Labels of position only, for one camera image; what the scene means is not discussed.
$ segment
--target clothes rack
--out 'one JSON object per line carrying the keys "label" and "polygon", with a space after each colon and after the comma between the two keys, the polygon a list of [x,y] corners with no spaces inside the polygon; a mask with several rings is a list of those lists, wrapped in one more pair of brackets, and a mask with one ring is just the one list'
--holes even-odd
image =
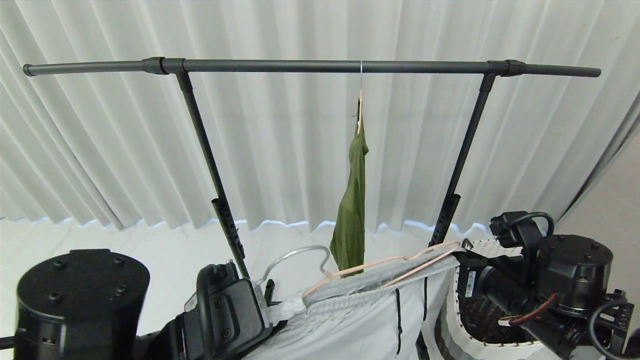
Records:
{"label": "clothes rack", "polygon": [[26,64],[22,67],[28,76],[49,74],[78,74],[89,72],[148,72],[151,74],[175,74],[191,121],[200,142],[217,199],[212,204],[223,228],[236,265],[243,277],[249,278],[244,263],[244,249],[225,195],[222,180],[216,166],[211,145],[207,139],[200,110],[196,102],[189,72],[333,72],[333,73],[394,73],[394,74],[482,74],[479,93],[471,119],[467,126],[449,187],[440,209],[436,227],[429,246],[442,243],[456,212],[460,195],[456,187],[462,174],[480,117],[497,76],[510,77],[522,74],[580,76],[597,78],[600,69],[557,65],[526,64],[517,60],[503,61],[326,61],[326,60],[189,60],[184,58],[153,57],[138,61],[103,61],[84,63],[59,63],[45,65]]}

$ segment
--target white floor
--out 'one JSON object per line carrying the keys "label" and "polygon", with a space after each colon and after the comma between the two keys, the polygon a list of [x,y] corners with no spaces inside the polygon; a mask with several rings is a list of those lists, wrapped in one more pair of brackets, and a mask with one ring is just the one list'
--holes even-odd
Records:
{"label": "white floor", "polygon": [[[246,252],[246,264],[254,279],[262,277],[269,263],[297,247],[331,241],[333,224],[325,223],[310,231],[306,223],[283,225],[265,222],[249,231],[238,223],[239,234]],[[466,234],[452,227],[448,240],[469,237],[487,238],[489,234],[475,225]],[[367,233],[365,260],[389,255],[412,255],[426,247],[431,229],[421,224],[405,223],[400,233],[380,227],[376,234]],[[144,263],[151,273],[151,284],[140,319],[139,333],[160,329],[182,311],[185,301],[195,290],[196,275],[210,263],[224,263],[232,255],[220,225],[211,222],[199,230],[185,224],[169,229],[166,224],[149,227],[144,223],[118,231],[112,226],[102,227],[94,222],[84,227],[73,220],[54,225],[48,220],[31,223],[0,220],[0,280],[1,327],[0,336],[9,336],[15,326],[15,289],[24,272],[37,263],[65,254],[72,249],[107,248],[132,256]],[[276,281],[275,298],[294,293],[322,278],[318,266],[323,252],[307,252],[278,265],[270,277]],[[333,259],[328,270],[336,270]],[[2,352],[1,359],[6,357]]]}

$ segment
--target white curtain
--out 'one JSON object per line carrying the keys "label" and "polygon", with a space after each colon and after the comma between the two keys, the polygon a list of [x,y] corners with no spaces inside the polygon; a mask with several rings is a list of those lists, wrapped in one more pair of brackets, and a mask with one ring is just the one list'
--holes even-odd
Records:
{"label": "white curtain", "polygon": [[[215,196],[172,76],[28,78],[24,63],[221,59],[504,60],[602,68],[499,78],[454,223],[558,217],[640,91],[637,1],[2,1],[1,216],[195,227]],[[314,228],[348,176],[360,76],[192,74],[236,219]],[[369,229],[435,223],[480,76],[366,74]]]}

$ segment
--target green garment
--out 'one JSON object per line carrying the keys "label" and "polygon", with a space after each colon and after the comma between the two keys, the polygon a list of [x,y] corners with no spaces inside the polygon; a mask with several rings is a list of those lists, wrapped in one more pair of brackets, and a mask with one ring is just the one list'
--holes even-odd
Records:
{"label": "green garment", "polygon": [[329,245],[340,270],[364,264],[364,157],[368,152],[364,137],[364,120],[361,120],[360,133],[356,125],[356,134],[349,148],[349,182],[338,207],[338,217]]}

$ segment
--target black drawstring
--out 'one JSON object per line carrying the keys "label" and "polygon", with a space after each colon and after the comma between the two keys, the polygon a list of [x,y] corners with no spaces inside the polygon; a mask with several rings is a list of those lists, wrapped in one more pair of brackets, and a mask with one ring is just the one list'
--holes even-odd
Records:
{"label": "black drawstring", "polygon": [[427,320],[427,279],[428,277],[424,278],[424,313],[422,314],[422,321]]}
{"label": "black drawstring", "polygon": [[398,308],[398,351],[396,355],[400,354],[400,345],[402,343],[402,319],[400,317],[400,290],[396,289],[396,306]]}

